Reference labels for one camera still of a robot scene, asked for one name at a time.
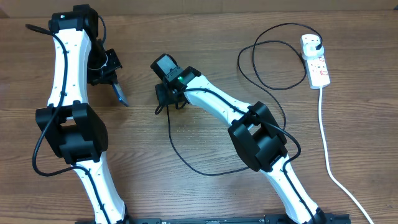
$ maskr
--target power strip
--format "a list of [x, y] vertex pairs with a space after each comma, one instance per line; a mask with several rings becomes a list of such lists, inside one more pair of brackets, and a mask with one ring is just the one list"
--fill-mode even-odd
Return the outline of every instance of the power strip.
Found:
[[[304, 55], [308, 54], [308, 49], [315, 50], [315, 46], [320, 43], [320, 39], [317, 35], [305, 34], [301, 36], [300, 43], [304, 58]], [[324, 88], [330, 84], [328, 67], [326, 66], [325, 56], [323, 56], [323, 53], [321, 55], [317, 55], [315, 58], [312, 57], [310, 59], [305, 59], [305, 67], [307, 69], [311, 89], [315, 90]]]

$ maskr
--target plug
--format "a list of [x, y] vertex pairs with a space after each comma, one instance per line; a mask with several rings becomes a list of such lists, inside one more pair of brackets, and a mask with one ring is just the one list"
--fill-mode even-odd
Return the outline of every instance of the plug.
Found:
[[323, 46], [320, 50], [315, 49], [315, 47], [320, 43], [319, 37], [313, 34], [305, 34], [301, 37], [300, 43], [302, 46], [302, 56], [305, 60], [305, 68], [307, 69], [310, 88], [319, 89], [321, 87], [326, 87], [330, 84], [330, 77], [326, 66], [325, 56], [323, 54], [325, 49]]
[[305, 34], [300, 39], [302, 56], [305, 60], [316, 59], [325, 53], [323, 46], [320, 49], [317, 47], [321, 44], [319, 36], [314, 34]]

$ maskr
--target white power strip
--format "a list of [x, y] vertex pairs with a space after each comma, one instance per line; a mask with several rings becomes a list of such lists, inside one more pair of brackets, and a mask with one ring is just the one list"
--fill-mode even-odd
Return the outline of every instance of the white power strip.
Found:
[[330, 84], [328, 68], [326, 67], [325, 56], [323, 55], [325, 50], [323, 46], [321, 50], [316, 50], [315, 46], [320, 43], [320, 39], [317, 35], [305, 34], [301, 37], [300, 43], [302, 46], [302, 55], [303, 58], [305, 59], [305, 66], [307, 69], [308, 80], [310, 82], [310, 88], [319, 89], [318, 119], [319, 119], [319, 128], [322, 136], [323, 149], [325, 152], [326, 169], [328, 171], [328, 174], [332, 179], [332, 181], [351, 198], [351, 200], [356, 204], [356, 206], [358, 206], [358, 208], [364, 214], [368, 222], [370, 224], [373, 224], [371, 217], [368, 215], [368, 213], [365, 211], [362, 205], [357, 201], [354, 195], [352, 195], [341, 183], [339, 183], [331, 173], [330, 164], [329, 164], [328, 146], [326, 144], [326, 137], [322, 123], [323, 88]]
[[[319, 89], [326, 87], [330, 84], [330, 78], [328, 73], [328, 68], [326, 66], [325, 57], [322, 50], [322, 54], [318, 55], [315, 50], [315, 46], [320, 43], [320, 39], [317, 35], [305, 34], [300, 40], [302, 55], [304, 58], [305, 54], [316, 55], [310, 59], [305, 59], [305, 68], [307, 69], [308, 80], [310, 82], [311, 89]], [[308, 52], [309, 49], [316, 51], [315, 53]]]

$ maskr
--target wire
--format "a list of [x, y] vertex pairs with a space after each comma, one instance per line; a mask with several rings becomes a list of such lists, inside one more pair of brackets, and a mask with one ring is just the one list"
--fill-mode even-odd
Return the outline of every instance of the wire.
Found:
[[55, 117], [58, 116], [58, 112], [59, 112], [59, 110], [60, 110], [60, 108], [62, 106], [63, 99], [65, 97], [65, 89], [67, 87], [67, 76], [68, 76], [68, 56], [67, 56], [68, 51], [66, 50], [64, 44], [59, 39], [59, 37], [57, 37], [55, 34], [50, 32], [49, 30], [46, 30], [46, 29], [43, 29], [41, 27], [37, 27], [37, 26], [31, 25], [31, 24], [26, 24], [25, 26], [26, 26], [26, 28], [28, 28], [28, 29], [30, 29], [32, 31], [39, 32], [41, 34], [50, 35], [55, 40], [57, 40], [58, 43], [62, 47], [63, 58], [64, 58], [63, 81], [62, 81], [62, 90], [60, 92], [60, 101], [58, 102], [58, 106], [56, 107], [55, 111], [53, 112], [53, 115], [51, 116], [50, 120], [45, 125], [45, 127], [44, 127], [44, 129], [42, 131], [42, 134], [40, 135], [39, 139], [37, 140], [37, 143], [36, 143], [36, 146], [35, 146], [35, 150], [34, 150], [33, 156], [32, 156], [33, 170], [35, 170], [36, 173], [38, 173], [39, 175], [44, 176], [44, 177], [51, 177], [51, 176], [54, 176], [54, 175], [62, 174], [64, 172], [67, 172], [67, 171], [70, 171], [70, 170], [73, 170], [73, 169], [83, 170], [85, 172], [85, 174], [88, 176], [88, 178], [90, 179], [90, 182], [91, 182], [91, 184], [93, 186], [95, 197], [97, 198], [97, 201], [98, 201], [98, 204], [99, 204], [99, 208], [103, 211], [105, 219], [106, 219], [106, 222], [108, 224], [111, 224], [111, 221], [109, 220], [108, 214], [106, 213], [106, 211], [104, 209], [104, 205], [101, 202], [101, 199], [100, 199], [100, 196], [98, 194], [96, 185], [94, 183], [93, 177], [91, 176], [89, 170], [87, 170], [84, 167], [80, 167], [80, 166], [72, 166], [72, 167], [68, 167], [68, 168], [65, 168], [65, 169], [62, 169], [62, 170], [58, 170], [58, 171], [55, 171], [55, 172], [45, 173], [45, 172], [40, 171], [39, 168], [37, 167], [36, 160], [37, 160], [37, 153], [39, 152], [40, 145], [41, 145], [41, 143], [42, 143], [42, 141], [43, 141], [43, 139], [45, 137], [45, 134], [49, 130], [49, 127], [50, 127], [51, 123], [54, 121]]
[[173, 147], [174, 152], [176, 153], [176, 155], [178, 155], [178, 157], [181, 159], [181, 161], [182, 161], [183, 163], [185, 163], [185, 165], [187, 165], [187, 167], [189, 167], [191, 170], [195, 171], [197, 174], [200, 174], [200, 175], [205, 175], [205, 176], [207, 176], [207, 177], [215, 177], [215, 176], [219, 176], [219, 175], [233, 174], [233, 173], [236, 173], [236, 172], [240, 172], [240, 171], [247, 170], [247, 169], [249, 168], [249, 167], [243, 167], [243, 168], [240, 168], [240, 169], [237, 169], [237, 170], [231, 170], [231, 171], [227, 171], [227, 172], [221, 172], [221, 173], [218, 173], [218, 174], [206, 174], [206, 173], [204, 173], [204, 172], [200, 172], [200, 171], [196, 170], [195, 168], [193, 168], [189, 163], [187, 163], [187, 162], [185, 161], [185, 159], [180, 155], [180, 153], [178, 153], [177, 149], [176, 149], [175, 146], [174, 146], [174, 143], [173, 143], [173, 140], [172, 140], [172, 134], [171, 134], [171, 127], [170, 127], [169, 106], [166, 106], [166, 111], [167, 111], [167, 123], [168, 123], [168, 125], [169, 125], [169, 139], [170, 139], [170, 143], [171, 143], [171, 145], [172, 145], [172, 147]]
[[371, 217], [368, 215], [368, 213], [365, 211], [365, 209], [362, 207], [362, 205], [355, 199], [354, 195], [352, 195], [341, 183], [339, 183], [335, 179], [333, 174], [331, 173], [330, 164], [329, 164], [328, 146], [326, 144], [326, 137], [325, 137], [325, 132], [323, 130], [323, 123], [322, 123], [322, 92], [323, 92], [323, 90], [322, 90], [322, 87], [321, 87], [321, 88], [319, 88], [318, 119], [319, 119], [319, 128], [321, 130], [323, 149], [325, 151], [326, 169], [328, 171], [330, 179], [351, 198], [351, 200], [356, 204], [356, 206], [358, 206], [358, 208], [364, 214], [364, 216], [366, 217], [368, 222], [370, 224], [373, 224], [373, 221], [371, 220]]
[[[285, 128], [286, 128], [286, 115], [285, 115], [285, 111], [284, 111], [283, 107], [280, 105], [280, 103], [279, 103], [278, 100], [274, 97], [274, 95], [272, 95], [272, 93], [270, 93], [268, 90], [266, 90], [266, 89], [263, 88], [262, 86], [258, 85], [257, 83], [253, 82], [253, 81], [242, 71], [241, 64], [240, 64], [241, 54], [242, 54], [245, 50], [247, 50], [247, 49], [249, 49], [249, 48], [251, 48], [251, 47], [254, 47], [255, 45], [261, 45], [261, 44], [266, 44], [266, 43], [281, 43], [281, 44], [285, 44], [285, 45], [289, 46], [289, 47], [297, 54], [297, 56], [299, 57], [299, 59], [300, 59], [300, 60], [302, 61], [302, 63], [303, 63], [303, 68], [304, 68], [304, 76], [303, 76], [303, 78], [302, 78], [300, 81], [298, 81], [296, 84], [293, 84], [292, 86], [288, 86], [288, 87], [286, 87], [286, 88], [279, 88], [279, 89], [277, 89], [277, 90], [288, 90], [288, 89], [290, 89], [290, 88], [293, 88], [293, 87], [297, 86], [298, 84], [300, 84], [300, 83], [305, 79], [307, 70], [306, 70], [306, 68], [305, 68], [305, 62], [304, 62], [303, 57], [294, 49], [294, 47], [292, 47], [290, 44], [288, 44], [288, 43], [286, 43], [286, 42], [284, 42], [284, 41], [281, 41], [281, 40], [266, 40], [266, 41], [263, 41], [263, 42], [260, 42], [260, 43], [255, 43], [255, 44], [253, 44], [253, 45], [250, 45], [250, 46], [248, 46], [248, 47], [243, 48], [243, 49], [239, 52], [239, 54], [238, 54], [238, 68], [239, 68], [239, 71], [241, 72], [241, 74], [243, 75], [243, 77], [244, 77], [245, 79], [247, 79], [249, 82], [251, 82], [253, 85], [257, 86], [258, 88], [262, 89], [264, 92], [266, 92], [266, 93], [267, 93], [269, 96], [271, 96], [272, 99], [274, 99], [274, 101], [278, 104], [279, 109], [280, 109], [280, 111], [282, 112], [282, 116], [283, 116], [283, 119], [284, 119], [284, 127], [283, 127], [283, 129], [285, 129]], [[275, 88], [273, 88], [273, 87], [270, 87], [270, 86], [266, 85], [266, 84], [261, 80], [260, 76], [259, 76], [258, 73], [257, 73], [257, 70], [256, 70], [256, 75], [257, 75], [258, 79], [260, 80], [260, 82], [261, 82], [265, 87], [271, 88], [271, 89], [275, 89]]]
[[105, 21], [102, 18], [102, 16], [98, 15], [99, 19], [101, 19], [102, 25], [104, 25], [104, 37], [102, 38], [102, 44], [105, 44], [105, 40], [106, 40], [106, 26], [105, 26]]
[[[320, 44], [317, 46], [317, 49], [318, 49], [318, 48], [320, 49], [320, 48], [322, 47], [322, 36], [321, 36], [315, 29], [313, 29], [313, 28], [311, 28], [311, 27], [309, 27], [309, 26], [307, 26], [307, 25], [304, 25], [304, 24], [299, 24], [299, 23], [295, 23], [295, 22], [288, 22], [288, 23], [283, 23], [283, 24], [279, 24], [279, 25], [273, 26], [273, 27], [271, 27], [271, 28], [265, 30], [264, 32], [262, 32], [262, 33], [257, 37], [257, 39], [256, 39], [256, 41], [254, 42], [253, 45], [250, 45], [250, 46], [248, 46], [248, 47], [243, 48], [243, 49], [240, 51], [240, 53], [238, 54], [238, 68], [239, 68], [239, 71], [242, 73], [243, 77], [244, 77], [245, 79], [247, 79], [249, 82], [251, 82], [253, 85], [255, 85], [255, 86], [257, 86], [258, 88], [260, 88], [260, 89], [262, 89], [263, 91], [265, 91], [265, 92], [266, 92], [269, 96], [271, 96], [272, 99], [274, 99], [274, 101], [278, 104], [278, 107], [279, 107], [280, 111], [282, 112], [282, 116], [283, 116], [283, 119], [284, 119], [284, 127], [283, 127], [283, 129], [286, 128], [286, 115], [285, 115], [285, 111], [283, 110], [282, 106], [281, 106], [280, 103], [277, 101], [277, 99], [276, 99], [268, 90], [266, 90], [266, 89], [263, 88], [262, 86], [258, 85], [257, 83], [253, 82], [250, 78], [248, 78], [248, 76], [247, 76], [246, 74], [244, 74], [244, 72], [242, 71], [241, 65], [240, 65], [240, 57], [241, 57], [241, 54], [242, 54], [245, 50], [247, 50], [247, 49], [249, 49], [249, 48], [251, 48], [251, 47], [253, 48], [253, 51], [252, 51], [252, 66], [253, 66], [254, 73], [256, 74], [256, 76], [257, 76], [258, 80], [260, 81], [260, 83], [261, 83], [262, 85], [264, 85], [265, 87], [271, 89], [271, 90], [288, 90], [288, 89], [291, 89], [291, 88], [293, 88], [293, 87], [299, 85], [299, 84], [305, 79], [306, 73], [307, 73], [307, 69], [305, 68], [304, 59], [303, 59], [303, 57], [300, 55], [300, 53], [299, 53], [297, 50], [295, 50], [294, 47], [292, 47], [290, 44], [288, 44], [288, 43], [286, 43], [286, 42], [284, 42], [284, 41], [281, 41], [281, 40], [266, 40], [266, 41], [263, 41], [263, 42], [257, 42], [257, 41], [260, 39], [260, 37], [261, 37], [262, 35], [264, 35], [266, 32], [268, 32], [268, 31], [270, 31], [270, 30], [272, 30], [272, 29], [274, 29], [274, 28], [276, 28], [276, 27], [286, 26], [286, 25], [302, 26], [302, 27], [305, 27], [305, 28], [308, 28], [308, 29], [314, 31], [314, 33], [316, 33], [317, 35], [319, 35], [319, 38], [320, 38], [320, 40], [321, 40], [321, 41], [320, 41]], [[293, 85], [291, 85], [291, 86], [285, 87], [285, 88], [274, 88], [274, 87], [271, 87], [271, 86], [265, 84], [265, 83], [262, 81], [262, 79], [260, 78], [260, 76], [259, 76], [259, 74], [258, 74], [258, 72], [257, 72], [256, 63], [255, 63], [255, 60], [254, 60], [254, 54], [255, 54], [256, 46], [257, 46], [257, 45], [267, 44], [267, 43], [281, 43], [281, 44], [285, 44], [285, 45], [289, 46], [289, 47], [296, 53], [296, 55], [297, 55], [297, 56], [299, 57], [299, 59], [301, 60], [301, 62], [302, 62], [302, 64], [303, 64], [303, 68], [304, 68], [304, 76], [303, 76], [303, 78], [301, 78], [300, 81], [298, 81], [297, 83], [295, 83], [295, 84], [293, 84]]]
[[89, 68], [89, 67], [87, 66], [87, 69], [89, 69], [89, 70], [101, 70], [103, 67], [106, 66], [106, 64], [107, 64], [107, 62], [108, 62], [108, 56], [106, 55], [106, 53], [105, 53], [105, 57], [106, 57], [105, 63], [104, 63], [100, 68]]

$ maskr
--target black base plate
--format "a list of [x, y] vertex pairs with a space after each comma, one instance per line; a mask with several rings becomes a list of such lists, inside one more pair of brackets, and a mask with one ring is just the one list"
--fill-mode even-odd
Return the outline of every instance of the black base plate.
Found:
[[[326, 213], [326, 223], [351, 224], [349, 215]], [[161, 220], [159, 218], [133, 218], [134, 224], [295, 224], [287, 215], [266, 215], [257, 218], [192, 218]]]

